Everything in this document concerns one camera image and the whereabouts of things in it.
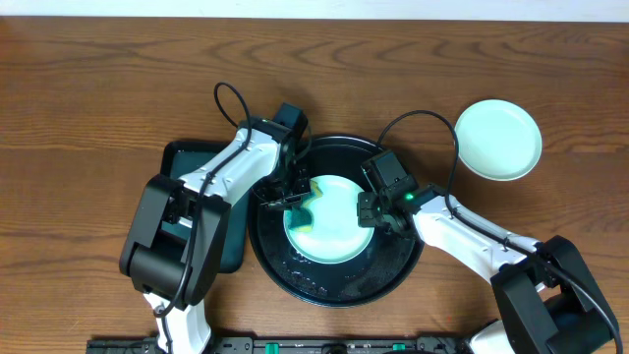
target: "wood grain surface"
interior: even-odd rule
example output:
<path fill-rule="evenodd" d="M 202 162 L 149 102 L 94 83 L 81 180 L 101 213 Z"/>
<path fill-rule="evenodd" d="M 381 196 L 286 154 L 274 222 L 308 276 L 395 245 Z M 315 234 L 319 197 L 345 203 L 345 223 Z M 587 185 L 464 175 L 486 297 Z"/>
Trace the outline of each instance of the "wood grain surface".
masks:
<path fill-rule="evenodd" d="M 572 240 L 629 338 L 627 25 L 4 18 L 0 352 L 82 353 L 155 330 L 118 257 L 164 146 L 233 138 L 211 98 L 221 80 L 255 114 L 289 101 L 316 134 L 370 139 L 412 109 L 454 122 L 481 99 L 520 104 L 542 130 L 538 167 L 508 183 L 461 168 L 455 195 L 514 232 Z M 445 183 L 441 123 L 408 119 L 386 142 Z M 486 283 L 430 248 L 385 298 L 332 310 L 281 290 L 248 243 L 206 304 L 218 333 L 259 336 L 465 333 L 498 315 Z"/>

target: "white plate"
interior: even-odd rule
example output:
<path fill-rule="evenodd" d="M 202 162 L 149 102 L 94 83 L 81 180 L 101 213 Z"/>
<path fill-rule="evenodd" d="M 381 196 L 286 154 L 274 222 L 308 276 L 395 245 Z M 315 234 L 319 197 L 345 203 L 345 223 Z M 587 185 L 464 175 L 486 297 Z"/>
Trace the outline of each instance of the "white plate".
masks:
<path fill-rule="evenodd" d="M 287 227 L 289 211 L 284 211 L 284 230 L 288 241 L 307 259 L 336 265 L 356 257 L 369 244 L 373 228 L 358 226 L 356 207 L 359 185 L 347 178 L 325 175 L 313 178 L 322 196 L 308 209 L 313 213 L 313 229 L 293 231 Z"/>
<path fill-rule="evenodd" d="M 475 173 L 510 181 L 529 173 L 542 155 L 542 133 L 521 107 L 499 99 L 471 105 L 456 122 L 459 157 Z"/>

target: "white wall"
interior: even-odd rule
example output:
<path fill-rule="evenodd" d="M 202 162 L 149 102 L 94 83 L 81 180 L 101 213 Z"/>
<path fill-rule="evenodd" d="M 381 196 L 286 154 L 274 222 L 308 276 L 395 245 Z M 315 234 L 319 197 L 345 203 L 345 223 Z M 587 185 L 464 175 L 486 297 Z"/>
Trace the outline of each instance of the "white wall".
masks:
<path fill-rule="evenodd" d="M 629 0 L 0 0 L 0 15 L 629 22 Z"/>

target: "wooden table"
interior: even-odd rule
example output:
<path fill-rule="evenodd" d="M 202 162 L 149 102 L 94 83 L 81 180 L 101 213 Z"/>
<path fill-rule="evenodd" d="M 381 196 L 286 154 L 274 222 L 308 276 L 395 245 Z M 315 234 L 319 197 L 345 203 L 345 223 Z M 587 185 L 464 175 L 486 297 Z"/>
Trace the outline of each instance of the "wooden table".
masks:
<path fill-rule="evenodd" d="M 508 183 L 461 168 L 455 195 L 515 232 L 572 240 L 629 338 L 626 25 L 0 21 L 3 353 L 81 353 L 92 337 L 155 330 L 118 257 L 164 146 L 233 138 L 211 98 L 220 80 L 256 114 L 289 101 L 316 134 L 370 139 L 412 109 L 455 121 L 485 98 L 522 105 L 543 133 L 537 168 Z M 420 180 L 445 183 L 452 143 L 441 123 L 408 119 L 387 143 Z M 399 337 L 468 332 L 497 317 L 489 286 L 436 249 L 391 294 L 347 310 L 293 298 L 249 243 L 245 253 L 206 297 L 219 333 Z"/>

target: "sponge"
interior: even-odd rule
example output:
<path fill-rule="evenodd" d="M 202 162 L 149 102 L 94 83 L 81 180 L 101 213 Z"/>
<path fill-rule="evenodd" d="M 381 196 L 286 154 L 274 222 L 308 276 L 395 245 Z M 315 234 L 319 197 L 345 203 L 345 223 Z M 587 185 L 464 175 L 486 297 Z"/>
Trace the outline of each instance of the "sponge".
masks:
<path fill-rule="evenodd" d="M 297 232 L 313 231 L 313 213 L 308 206 L 317 198 L 321 198 L 323 192 L 315 181 L 311 181 L 311 195 L 301 206 L 293 207 L 289 214 L 288 229 Z"/>

